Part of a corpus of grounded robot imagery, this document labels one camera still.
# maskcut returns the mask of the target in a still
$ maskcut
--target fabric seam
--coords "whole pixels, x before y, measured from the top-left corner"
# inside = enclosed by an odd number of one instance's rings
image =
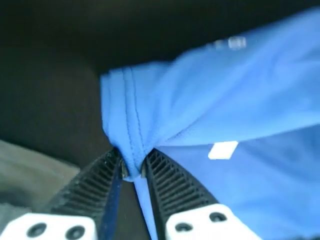
[[[134,151],[132,148],[132,139],[131,139],[131,135],[129,132],[129,121],[128,121],[128,84],[126,81],[126,75],[125,75],[125,70],[122,68],[122,75],[123,75],[123,81],[124,81],[124,97],[125,97],[125,120],[126,120],[126,132],[129,138],[129,144],[130,144],[130,151],[131,151],[131,157],[132,160],[134,161],[134,165],[136,165],[136,161],[135,161],[135,155],[134,155]]]
[[[145,149],[144,141],[143,141],[142,134],[141,134],[141,123],[140,123],[140,118],[139,118],[138,109],[137,109],[136,80],[134,78],[134,73],[133,73],[132,67],[130,67],[129,69],[130,69],[131,78],[132,78],[132,81],[133,81],[133,96],[134,96],[135,117],[136,117],[136,120],[137,120],[137,123],[138,123],[138,132],[139,132],[139,137],[140,137],[140,141],[141,141],[141,145],[142,145],[142,151],[143,151],[143,154],[146,155],[146,149]]]

